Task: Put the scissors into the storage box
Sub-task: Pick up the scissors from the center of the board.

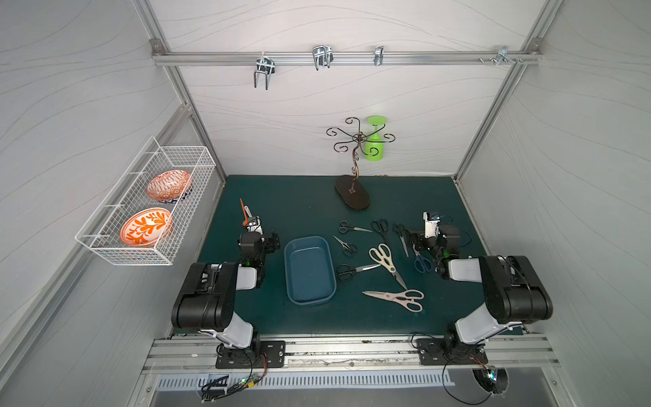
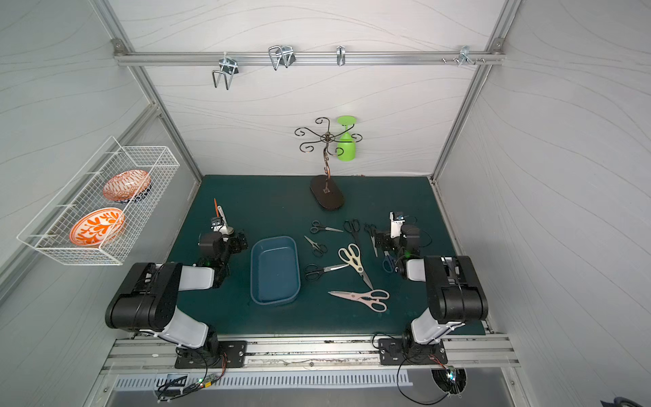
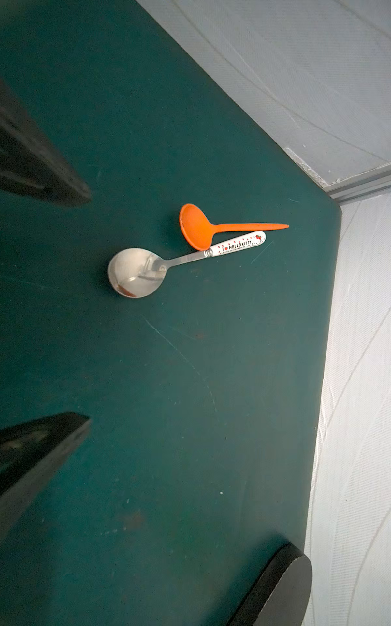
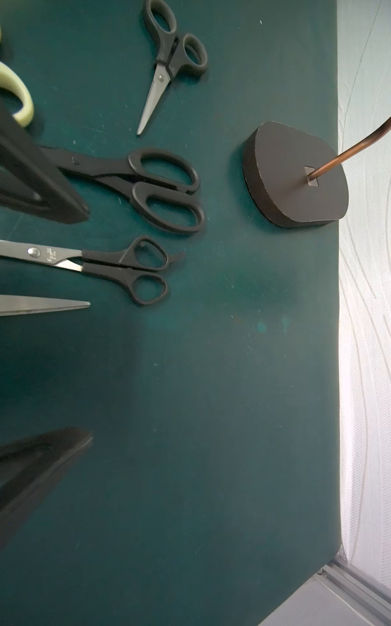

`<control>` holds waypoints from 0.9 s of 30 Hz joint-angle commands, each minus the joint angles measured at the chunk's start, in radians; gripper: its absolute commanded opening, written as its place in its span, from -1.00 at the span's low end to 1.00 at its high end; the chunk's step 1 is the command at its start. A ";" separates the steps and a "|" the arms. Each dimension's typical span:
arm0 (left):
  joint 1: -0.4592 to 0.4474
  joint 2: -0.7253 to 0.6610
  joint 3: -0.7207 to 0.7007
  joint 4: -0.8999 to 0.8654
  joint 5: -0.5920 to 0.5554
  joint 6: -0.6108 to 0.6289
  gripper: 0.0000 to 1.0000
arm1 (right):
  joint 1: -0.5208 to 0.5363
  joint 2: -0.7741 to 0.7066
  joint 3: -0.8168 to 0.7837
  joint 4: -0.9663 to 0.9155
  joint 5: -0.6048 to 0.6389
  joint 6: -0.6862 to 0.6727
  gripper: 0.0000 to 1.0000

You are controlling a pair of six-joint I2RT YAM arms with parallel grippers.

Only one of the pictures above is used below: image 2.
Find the small black scissors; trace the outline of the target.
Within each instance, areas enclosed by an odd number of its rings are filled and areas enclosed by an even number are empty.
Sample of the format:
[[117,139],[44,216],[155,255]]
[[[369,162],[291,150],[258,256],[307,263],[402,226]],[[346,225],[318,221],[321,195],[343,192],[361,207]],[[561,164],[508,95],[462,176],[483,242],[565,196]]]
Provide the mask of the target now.
[[343,230],[334,227],[328,227],[321,224],[319,220],[313,220],[311,223],[310,232],[312,234],[317,234],[320,232],[343,232]]
[[318,244],[314,240],[312,240],[310,237],[304,236],[305,240],[310,244],[312,253],[315,257],[322,257],[324,254],[328,252],[327,246],[324,244]]

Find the pink handled scissors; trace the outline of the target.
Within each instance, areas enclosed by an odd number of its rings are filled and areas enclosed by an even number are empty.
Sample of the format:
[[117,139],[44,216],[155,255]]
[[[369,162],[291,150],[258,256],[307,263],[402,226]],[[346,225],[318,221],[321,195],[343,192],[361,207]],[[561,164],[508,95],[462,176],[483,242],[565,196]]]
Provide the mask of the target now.
[[384,301],[390,298],[390,294],[382,289],[374,289],[367,293],[330,291],[329,294],[336,298],[342,298],[366,305],[376,313],[384,313],[387,311],[388,306],[384,303]]

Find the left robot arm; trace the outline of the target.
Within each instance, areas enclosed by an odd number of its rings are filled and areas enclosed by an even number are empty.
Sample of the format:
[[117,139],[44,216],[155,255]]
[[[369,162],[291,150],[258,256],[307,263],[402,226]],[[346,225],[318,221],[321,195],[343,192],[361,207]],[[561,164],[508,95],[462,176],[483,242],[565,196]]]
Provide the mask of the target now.
[[108,304],[106,326],[146,333],[202,356],[217,356],[215,329],[181,311],[179,293],[220,288],[230,276],[231,257],[248,249],[249,243],[243,232],[209,232],[200,236],[198,247],[202,257],[193,265],[133,264]]

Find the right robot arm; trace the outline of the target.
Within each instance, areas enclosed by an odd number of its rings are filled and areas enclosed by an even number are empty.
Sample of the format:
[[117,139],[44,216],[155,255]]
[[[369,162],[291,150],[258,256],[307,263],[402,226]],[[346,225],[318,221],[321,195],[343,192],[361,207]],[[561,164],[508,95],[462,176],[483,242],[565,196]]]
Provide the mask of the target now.
[[470,257],[423,256],[420,229],[414,225],[379,232],[375,246],[394,252],[390,271],[426,286],[427,308],[405,332],[409,346],[438,344],[454,330],[488,317],[488,300]]

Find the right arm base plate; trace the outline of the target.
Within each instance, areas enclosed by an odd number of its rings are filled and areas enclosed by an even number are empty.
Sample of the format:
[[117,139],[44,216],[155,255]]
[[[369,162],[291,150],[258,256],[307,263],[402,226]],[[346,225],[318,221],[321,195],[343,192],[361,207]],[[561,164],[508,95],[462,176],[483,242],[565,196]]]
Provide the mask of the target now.
[[446,349],[438,344],[407,344],[403,339],[384,337],[374,340],[382,366],[445,366]]

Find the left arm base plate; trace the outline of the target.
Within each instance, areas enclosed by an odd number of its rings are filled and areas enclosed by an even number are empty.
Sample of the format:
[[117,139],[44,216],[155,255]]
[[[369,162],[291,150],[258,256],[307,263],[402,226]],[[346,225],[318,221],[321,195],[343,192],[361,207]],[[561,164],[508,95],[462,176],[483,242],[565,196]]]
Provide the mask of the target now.
[[248,343],[246,341],[208,342],[199,349],[176,348],[176,369],[242,368]]

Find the cream handled scissors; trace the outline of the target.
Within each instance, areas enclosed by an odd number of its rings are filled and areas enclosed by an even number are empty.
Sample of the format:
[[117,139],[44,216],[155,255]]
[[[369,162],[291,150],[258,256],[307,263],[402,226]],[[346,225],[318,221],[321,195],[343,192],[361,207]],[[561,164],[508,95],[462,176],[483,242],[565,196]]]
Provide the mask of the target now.
[[354,268],[354,270],[358,273],[358,275],[362,278],[366,286],[370,289],[373,290],[373,284],[371,282],[371,279],[366,273],[366,270],[364,269],[364,266],[362,264],[362,258],[361,258],[361,250],[357,244],[349,244],[345,248],[340,248],[338,251],[338,256],[341,261],[343,261],[345,264],[348,266],[351,266]]

